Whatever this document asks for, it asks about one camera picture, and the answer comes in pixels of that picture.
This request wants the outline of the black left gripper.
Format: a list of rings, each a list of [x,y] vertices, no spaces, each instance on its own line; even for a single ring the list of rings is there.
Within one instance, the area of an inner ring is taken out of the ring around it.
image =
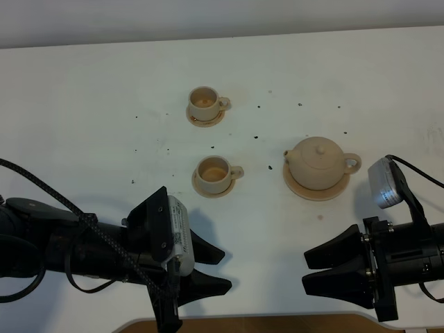
[[[158,332],[177,332],[182,327],[181,307],[196,300],[223,296],[231,281],[194,269],[180,277],[180,262],[173,254],[173,231],[166,187],[160,187],[134,208],[126,218],[129,253],[144,274],[144,283],[153,306]],[[191,231],[195,262],[218,264],[225,252]]]

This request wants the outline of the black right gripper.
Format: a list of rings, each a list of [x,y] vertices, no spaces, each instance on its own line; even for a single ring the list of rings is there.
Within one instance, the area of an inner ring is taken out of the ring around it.
[[[335,268],[312,273],[302,278],[305,292],[344,300],[365,309],[374,309],[379,322],[398,319],[392,256],[398,241],[388,221],[378,217],[364,219],[365,233],[357,224],[351,225],[337,237],[304,253],[308,268],[327,269],[340,266],[364,252],[365,268]]]

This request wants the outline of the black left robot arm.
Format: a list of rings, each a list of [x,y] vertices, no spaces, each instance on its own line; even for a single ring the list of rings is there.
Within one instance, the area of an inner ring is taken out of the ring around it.
[[[149,292],[159,332],[177,332],[179,307],[222,296],[229,280],[196,270],[197,263],[216,265],[225,253],[193,232],[185,206],[165,187],[134,208],[122,224],[83,225],[78,217],[36,200],[9,198],[1,205],[1,276],[28,278],[21,291],[3,296],[14,302],[40,284],[47,271],[143,284],[137,264],[155,289]]]

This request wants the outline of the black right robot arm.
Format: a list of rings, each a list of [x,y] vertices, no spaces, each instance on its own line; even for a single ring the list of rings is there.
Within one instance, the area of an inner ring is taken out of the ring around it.
[[[392,225],[364,219],[366,231],[351,225],[332,240],[305,252],[312,272],[302,277],[305,292],[374,309],[380,322],[398,319],[395,288],[443,279],[443,225]]]

